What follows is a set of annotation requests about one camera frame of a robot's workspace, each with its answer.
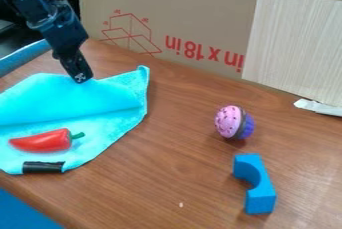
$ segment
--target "cupcake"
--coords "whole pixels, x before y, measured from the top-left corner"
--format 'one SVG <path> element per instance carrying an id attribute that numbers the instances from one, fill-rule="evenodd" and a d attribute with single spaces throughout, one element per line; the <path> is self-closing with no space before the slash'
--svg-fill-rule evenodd
<path id="1" fill-rule="evenodd" d="M 225 138 L 244 139 L 253 133 L 254 120 L 241 107 L 229 105 L 218 111 L 215 126 Z"/>

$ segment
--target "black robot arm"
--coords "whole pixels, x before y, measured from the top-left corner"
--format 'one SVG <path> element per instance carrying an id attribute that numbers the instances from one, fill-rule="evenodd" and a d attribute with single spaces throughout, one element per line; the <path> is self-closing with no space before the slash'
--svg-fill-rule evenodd
<path id="1" fill-rule="evenodd" d="M 80 46 L 88 34 L 67 1 L 3 0 L 27 26 L 40 31 L 51 45 L 53 57 L 59 59 L 67 73 L 77 83 L 93 77 Z"/>

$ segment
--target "wooden table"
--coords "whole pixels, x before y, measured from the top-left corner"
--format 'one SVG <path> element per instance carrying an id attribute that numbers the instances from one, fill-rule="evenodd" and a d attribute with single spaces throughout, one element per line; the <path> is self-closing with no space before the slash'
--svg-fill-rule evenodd
<path id="1" fill-rule="evenodd" d="M 83 51 L 96 78 L 150 67 L 149 115 L 79 169 L 0 173 L 1 187 L 68 228 L 342 227 L 341 119 L 296 109 L 290 94 L 96 41 Z M 2 78 L 0 90 L 34 73 L 64 73 L 50 56 Z M 216 133 L 214 115 L 226 104 L 254 116 L 248 140 L 227 142 Z M 262 155 L 279 194 L 273 214 L 243 212 L 248 185 L 231 175 L 237 153 Z"/>

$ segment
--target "toy red pepper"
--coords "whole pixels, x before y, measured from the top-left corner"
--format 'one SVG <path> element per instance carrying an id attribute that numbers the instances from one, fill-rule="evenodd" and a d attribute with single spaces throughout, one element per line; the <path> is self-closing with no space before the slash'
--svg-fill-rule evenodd
<path id="1" fill-rule="evenodd" d="M 72 136 L 68 129 L 58 129 L 29 137 L 13 138 L 9 142 L 22 151 L 49 153 L 67 150 L 70 148 L 73 139 L 84 136 L 83 132 Z"/>

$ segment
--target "blue block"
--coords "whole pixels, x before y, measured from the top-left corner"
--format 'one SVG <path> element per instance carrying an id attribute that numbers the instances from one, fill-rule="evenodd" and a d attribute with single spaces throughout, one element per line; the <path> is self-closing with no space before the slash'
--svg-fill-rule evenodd
<path id="1" fill-rule="evenodd" d="M 233 175 L 252 184 L 247 191 L 245 211 L 249 215 L 272 213 L 277 193 L 259 154 L 235 155 Z"/>

